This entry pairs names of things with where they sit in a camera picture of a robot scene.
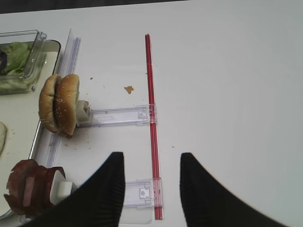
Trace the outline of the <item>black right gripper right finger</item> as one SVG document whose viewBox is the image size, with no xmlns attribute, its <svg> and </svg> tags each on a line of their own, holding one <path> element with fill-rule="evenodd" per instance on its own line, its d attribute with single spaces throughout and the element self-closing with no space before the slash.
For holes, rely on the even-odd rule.
<svg viewBox="0 0 303 227">
<path fill-rule="evenodd" d="M 179 189 L 189 227 L 282 226 L 223 187 L 191 153 L 181 155 Z"/>
</svg>

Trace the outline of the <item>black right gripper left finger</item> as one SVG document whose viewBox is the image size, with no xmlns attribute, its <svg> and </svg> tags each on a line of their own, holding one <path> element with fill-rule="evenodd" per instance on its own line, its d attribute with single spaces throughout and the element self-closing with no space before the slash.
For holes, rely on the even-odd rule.
<svg viewBox="0 0 303 227">
<path fill-rule="evenodd" d="M 75 192 L 26 227 L 116 227 L 125 198 L 125 162 L 113 152 Z"/>
</svg>

